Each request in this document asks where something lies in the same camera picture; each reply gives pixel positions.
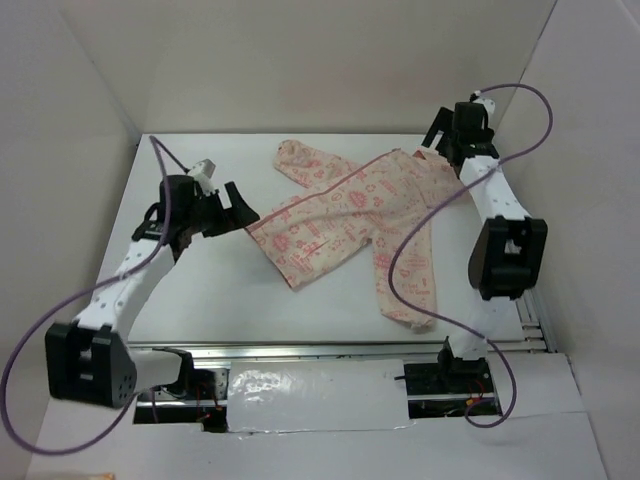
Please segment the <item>pink and cream jacket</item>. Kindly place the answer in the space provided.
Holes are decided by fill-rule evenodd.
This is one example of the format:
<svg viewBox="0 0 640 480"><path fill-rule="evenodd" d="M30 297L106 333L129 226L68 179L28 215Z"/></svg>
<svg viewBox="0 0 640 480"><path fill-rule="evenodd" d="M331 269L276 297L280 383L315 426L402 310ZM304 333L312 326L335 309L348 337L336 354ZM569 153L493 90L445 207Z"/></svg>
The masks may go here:
<svg viewBox="0 0 640 480"><path fill-rule="evenodd" d="M435 324L431 228L418 224L462 187L444 158L421 147L358 164L285 140L273 166L304 191L247 232L290 288L315 281L371 245L381 314L417 331Z"/></svg>

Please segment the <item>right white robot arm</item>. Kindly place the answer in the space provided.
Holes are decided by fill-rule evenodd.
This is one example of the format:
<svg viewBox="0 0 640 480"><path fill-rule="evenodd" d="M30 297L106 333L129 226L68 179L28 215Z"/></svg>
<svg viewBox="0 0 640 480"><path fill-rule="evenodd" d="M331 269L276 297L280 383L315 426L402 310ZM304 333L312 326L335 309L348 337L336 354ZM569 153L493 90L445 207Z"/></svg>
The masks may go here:
<svg viewBox="0 0 640 480"><path fill-rule="evenodd" d="M448 392L484 392L486 340L515 320L515 303L537 282L548 227L511 190L489 126L495 104L474 94L441 108L424 143L454 172L458 198L430 221L436 311L445 336L436 379Z"/></svg>

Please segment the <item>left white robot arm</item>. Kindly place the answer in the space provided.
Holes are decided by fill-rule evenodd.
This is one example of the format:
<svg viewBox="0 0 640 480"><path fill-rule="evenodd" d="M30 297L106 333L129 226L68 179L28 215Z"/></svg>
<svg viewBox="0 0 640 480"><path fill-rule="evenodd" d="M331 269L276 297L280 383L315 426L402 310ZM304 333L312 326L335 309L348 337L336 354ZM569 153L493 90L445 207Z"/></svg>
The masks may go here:
<svg viewBox="0 0 640 480"><path fill-rule="evenodd" d="M133 351L128 337L192 236L216 237L258 221L234 183L226 183L224 189L228 206L200 174L169 175L161 181L159 199L134 230L112 280L73 320L56 322L47 330L52 397L120 409L150 389L163 387L176 399L193 394L198 376L191 354L167 347Z"/></svg>

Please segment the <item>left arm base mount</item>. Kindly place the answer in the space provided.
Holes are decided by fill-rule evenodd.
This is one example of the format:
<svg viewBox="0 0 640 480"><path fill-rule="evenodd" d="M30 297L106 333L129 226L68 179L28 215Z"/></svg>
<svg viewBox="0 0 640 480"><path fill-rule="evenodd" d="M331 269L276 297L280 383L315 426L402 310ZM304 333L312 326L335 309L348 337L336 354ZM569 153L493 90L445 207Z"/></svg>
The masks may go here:
<svg viewBox="0 0 640 480"><path fill-rule="evenodd" d="M228 368L196 369L184 387L159 387L135 404L136 425L195 425L203 431L228 430Z"/></svg>

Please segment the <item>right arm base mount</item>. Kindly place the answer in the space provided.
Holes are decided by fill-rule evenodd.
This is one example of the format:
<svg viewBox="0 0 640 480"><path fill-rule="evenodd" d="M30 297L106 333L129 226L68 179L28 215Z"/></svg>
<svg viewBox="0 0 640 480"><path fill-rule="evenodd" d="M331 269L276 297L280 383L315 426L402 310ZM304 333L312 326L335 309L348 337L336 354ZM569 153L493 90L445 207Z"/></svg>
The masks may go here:
<svg viewBox="0 0 640 480"><path fill-rule="evenodd" d="M445 377L435 363L405 363L395 380L405 384L410 419L463 417L469 407L471 416L502 413L488 371Z"/></svg>

